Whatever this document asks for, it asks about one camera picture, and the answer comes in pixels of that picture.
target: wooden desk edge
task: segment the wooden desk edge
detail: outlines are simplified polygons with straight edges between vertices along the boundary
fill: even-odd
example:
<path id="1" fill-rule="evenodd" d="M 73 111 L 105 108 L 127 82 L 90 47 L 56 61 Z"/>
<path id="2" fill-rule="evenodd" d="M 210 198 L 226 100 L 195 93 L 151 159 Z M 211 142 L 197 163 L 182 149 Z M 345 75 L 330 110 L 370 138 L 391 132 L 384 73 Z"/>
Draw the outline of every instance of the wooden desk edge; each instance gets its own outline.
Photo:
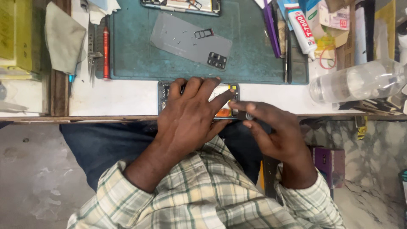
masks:
<path id="1" fill-rule="evenodd" d="M 365 113 L 346 113 L 346 114 L 298 114 L 299 117 L 321 117 L 321 116 L 362 116 Z M 129 120 L 155 120 L 157 115 L 134 115 L 134 116 L 66 116 L 66 117 L 0 117 L 0 121 L 30 121 L 30 122 L 45 122 L 45 121 L 91 121 L 91 120 L 112 120 L 112 121 L 129 121 Z"/>

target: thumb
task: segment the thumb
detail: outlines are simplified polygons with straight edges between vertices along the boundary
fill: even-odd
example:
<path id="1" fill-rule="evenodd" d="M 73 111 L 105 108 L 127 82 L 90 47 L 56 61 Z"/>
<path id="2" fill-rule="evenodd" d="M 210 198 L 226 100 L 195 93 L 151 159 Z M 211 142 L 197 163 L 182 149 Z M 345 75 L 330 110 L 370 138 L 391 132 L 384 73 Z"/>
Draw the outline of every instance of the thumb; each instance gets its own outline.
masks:
<path id="1" fill-rule="evenodd" d="M 263 154 L 271 156 L 273 152 L 276 151 L 270 136 L 263 130 L 260 124 L 253 120 L 245 120 L 243 121 L 243 125 L 249 128 L 254 140 L 257 142 L 257 145 Z"/>
<path id="2" fill-rule="evenodd" d="M 227 124 L 231 122 L 232 120 L 230 119 L 222 119 L 212 123 L 212 125 L 210 126 L 210 130 L 206 135 L 207 141 L 212 140 L 219 132 L 221 132 L 225 128 Z"/>

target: man's left hand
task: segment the man's left hand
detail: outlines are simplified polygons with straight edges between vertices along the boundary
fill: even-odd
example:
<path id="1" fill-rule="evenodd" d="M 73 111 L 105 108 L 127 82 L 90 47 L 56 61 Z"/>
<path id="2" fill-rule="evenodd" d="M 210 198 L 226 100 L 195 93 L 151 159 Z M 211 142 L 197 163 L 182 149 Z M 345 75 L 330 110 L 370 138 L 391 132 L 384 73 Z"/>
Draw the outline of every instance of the man's left hand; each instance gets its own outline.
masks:
<path id="1" fill-rule="evenodd" d="M 208 102 L 213 90 L 221 79 L 192 77 L 176 79 L 168 93 L 165 109 L 158 117 L 158 133 L 155 141 L 169 147 L 171 152 L 179 152 L 181 157 L 213 139 L 231 120 L 212 123 L 216 113 L 232 97 L 233 89 Z M 186 84 L 181 95 L 181 87 Z"/>

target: glue tube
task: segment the glue tube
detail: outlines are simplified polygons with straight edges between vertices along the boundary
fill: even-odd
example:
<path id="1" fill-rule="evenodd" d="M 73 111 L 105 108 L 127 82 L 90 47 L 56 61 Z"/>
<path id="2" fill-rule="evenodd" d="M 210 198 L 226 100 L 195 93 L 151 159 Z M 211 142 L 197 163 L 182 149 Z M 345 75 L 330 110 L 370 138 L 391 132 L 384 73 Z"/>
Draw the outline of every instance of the glue tube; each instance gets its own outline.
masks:
<path id="1" fill-rule="evenodd" d="M 308 54 L 312 61 L 315 60 L 314 51 L 317 49 L 317 44 L 312 36 L 311 29 L 305 19 L 304 13 L 300 9 L 298 3 L 284 4 L 285 9 L 288 11 L 288 18 L 293 27 L 295 36 L 300 44 L 303 54 Z"/>

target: plastic bottle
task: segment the plastic bottle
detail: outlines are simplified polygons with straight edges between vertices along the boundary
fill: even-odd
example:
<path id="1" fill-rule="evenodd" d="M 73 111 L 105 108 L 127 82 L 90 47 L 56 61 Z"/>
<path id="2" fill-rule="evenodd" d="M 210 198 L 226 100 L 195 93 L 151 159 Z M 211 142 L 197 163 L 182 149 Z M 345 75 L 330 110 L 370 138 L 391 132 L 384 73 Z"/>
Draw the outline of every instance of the plastic bottle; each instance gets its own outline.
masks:
<path id="1" fill-rule="evenodd" d="M 319 103 L 386 98 L 403 88 L 406 75 L 407 65 L 379 59 L 316 78 L 310 94 Z"/>

